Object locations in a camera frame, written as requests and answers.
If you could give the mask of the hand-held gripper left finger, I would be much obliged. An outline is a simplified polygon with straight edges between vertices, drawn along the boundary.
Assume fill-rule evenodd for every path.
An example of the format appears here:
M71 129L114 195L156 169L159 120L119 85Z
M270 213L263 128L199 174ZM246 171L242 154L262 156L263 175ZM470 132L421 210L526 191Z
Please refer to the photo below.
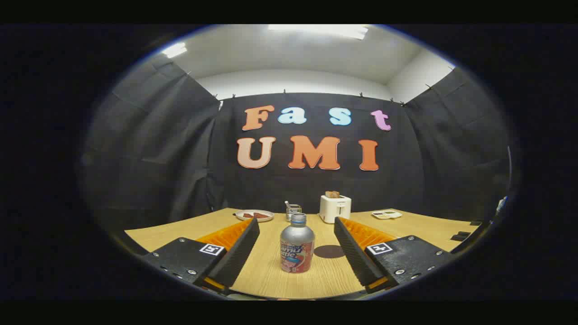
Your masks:
M199 239L174 239L143 255L142 260L188 285L226 294L259 234L258 220L250 218Z

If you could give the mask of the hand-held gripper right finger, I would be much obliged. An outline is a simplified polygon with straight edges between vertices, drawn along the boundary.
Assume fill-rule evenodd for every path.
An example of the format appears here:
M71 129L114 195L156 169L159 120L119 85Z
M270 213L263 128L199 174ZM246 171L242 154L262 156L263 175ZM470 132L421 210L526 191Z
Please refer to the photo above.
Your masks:
M454 260L449 251L416 235L394 238L345 218L335 220L334 234L367 293L413 282Z

